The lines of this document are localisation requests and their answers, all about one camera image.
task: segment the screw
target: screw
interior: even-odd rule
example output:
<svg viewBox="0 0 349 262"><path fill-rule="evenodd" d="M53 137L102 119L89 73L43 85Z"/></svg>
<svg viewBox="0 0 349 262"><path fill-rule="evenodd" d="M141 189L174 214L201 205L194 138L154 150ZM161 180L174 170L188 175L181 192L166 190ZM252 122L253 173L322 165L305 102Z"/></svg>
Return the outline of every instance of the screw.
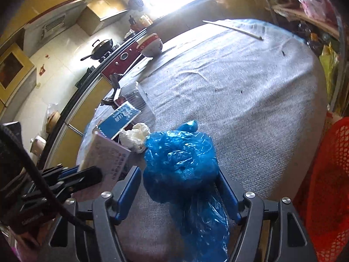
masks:
<svg viewBox="0 0 349 262"><path fill-rule="evenodd" d="M69 199L66 200L65 203L66 203L67 205L71 205L71 204L73 204L74 202L75 202L75 199L74 199L74 198L69 198Z"/></svg>
<svg viewBox="0 0 349 262"><path fill-rule="evenodd" d="M110 193L109 191L104 191L104 192L101 194L101 196L102 196L103 198L109 198L109 197L111 196L111 193Z"/></svg>
<svg viewBox="0 0 349 262"><path fill-rule="evenodd" d="M247 198L252 199L252 198L256 197L256 194L254 194L252 191L247 191L247 192L245 193L245 196L246 196Z"/></svg>
<svg viewBox="0 0 349 262"><path fill-rule="evenodd" d="M283 197L282 198L282 202L284 202L285 204L290 204L291 203L291 199L289 197Z"/></svg>

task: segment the bowl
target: bowl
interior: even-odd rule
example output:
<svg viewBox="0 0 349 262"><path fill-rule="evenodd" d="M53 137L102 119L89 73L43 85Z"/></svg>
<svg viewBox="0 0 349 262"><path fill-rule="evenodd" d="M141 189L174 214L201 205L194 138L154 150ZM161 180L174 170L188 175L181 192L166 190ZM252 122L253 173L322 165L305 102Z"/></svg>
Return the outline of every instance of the bowl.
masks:
<svg viewBox="0 0 349 262"><path fill-rule="evenodd" d="M163 43L156 33L153 33L139 41L137 51L145 57L156 57L162 52Z"/></svg>

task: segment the debris speck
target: debris speck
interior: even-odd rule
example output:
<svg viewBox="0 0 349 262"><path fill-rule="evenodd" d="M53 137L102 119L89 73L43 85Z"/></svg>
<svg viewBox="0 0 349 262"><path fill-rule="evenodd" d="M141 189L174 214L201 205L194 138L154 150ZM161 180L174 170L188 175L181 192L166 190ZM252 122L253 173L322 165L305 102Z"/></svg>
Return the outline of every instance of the debris speck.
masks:
<svg viewBox="0 0 349 262"><path fill-rule="evenodd" d="M46 70L44 69L44 65L45 65L45 64L43 64L42 67L40 68L39 76L42 76L42 74L45 73L45 71L46 71Z"/></svg>

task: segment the blue plastic bag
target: blue plastic bag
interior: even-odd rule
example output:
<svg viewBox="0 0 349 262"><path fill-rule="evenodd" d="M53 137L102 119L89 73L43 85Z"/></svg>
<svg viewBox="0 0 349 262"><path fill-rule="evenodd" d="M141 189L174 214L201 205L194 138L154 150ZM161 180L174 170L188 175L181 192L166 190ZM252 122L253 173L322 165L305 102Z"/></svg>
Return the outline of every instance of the blue plastic bag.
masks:
<svg viewBox="0 0 349 262"><path fill-rule="evenodd" d="M190 121L176 131L147 137L144 187L159 203L172 203L170 214L186 245L186 261L224 262L228 220L214 189L219 174L212 139Z"/></svg>

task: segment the chopstick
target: chopstick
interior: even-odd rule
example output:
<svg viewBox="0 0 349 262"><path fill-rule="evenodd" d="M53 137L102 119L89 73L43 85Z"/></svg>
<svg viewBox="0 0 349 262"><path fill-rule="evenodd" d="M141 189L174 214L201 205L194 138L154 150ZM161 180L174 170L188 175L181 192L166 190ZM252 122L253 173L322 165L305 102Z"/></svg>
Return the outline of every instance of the chopstick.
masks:
<svg viewBox="0 0 349 262"><path fill-rule="evenodd" d="M218 26L221 26L221 27L227 28L227 29L233 29L233 30L235 30L235 31L244 33L244 34L246 34L246 35L248 35L248 36L254 37L254 38L258 39L258 40L263 40L263 38L262 38L261 36L257 36L257 35L255 35L255 34L253 34L253 33L244 31L244 30L242 30L242 29L238 29L238 28L236 28L236 27L234 27L234 26L222 25L222 24L219 24L219 23L217 23L217 22L210 22L210 21L203 21L203 22L207 22L208 24L218 25Z"/></svg>

